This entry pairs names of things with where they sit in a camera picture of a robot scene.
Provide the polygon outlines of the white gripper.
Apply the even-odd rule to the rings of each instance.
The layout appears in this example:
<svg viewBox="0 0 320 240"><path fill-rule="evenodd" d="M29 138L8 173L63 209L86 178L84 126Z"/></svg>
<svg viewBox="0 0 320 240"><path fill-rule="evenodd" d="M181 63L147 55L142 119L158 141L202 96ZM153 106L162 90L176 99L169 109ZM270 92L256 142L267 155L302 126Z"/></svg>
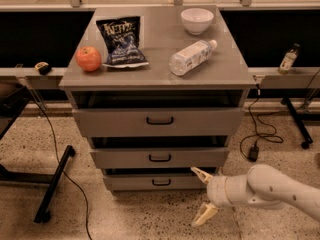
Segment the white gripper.
<svg viewBox="0 0 320 240"><path fill-rule="evenodd" d="M247 204L250 199L250 188L247 186L247 176L212 176L198 167L191 167L201 182L207 184L207 196L211 203L203 203L191 225L202 226L207 220L217 214L217 207L231 207Z"/></svg>

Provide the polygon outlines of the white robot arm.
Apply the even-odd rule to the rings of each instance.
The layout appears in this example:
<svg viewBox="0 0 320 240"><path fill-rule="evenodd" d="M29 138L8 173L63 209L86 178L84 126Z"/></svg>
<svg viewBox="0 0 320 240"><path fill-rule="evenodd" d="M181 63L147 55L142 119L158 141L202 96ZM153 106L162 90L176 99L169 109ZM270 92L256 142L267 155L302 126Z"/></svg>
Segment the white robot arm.
<svg viewBox="0 0 320 240"><path fill-rule="evenodd" d="M206 185L209 203L203 203L193 222L203 225L222 207L250 206L261 209L296 207L320 221L320 190L302 184L267 164L253 165L246 174L213 176L197 167L191 170Z"/></svg>

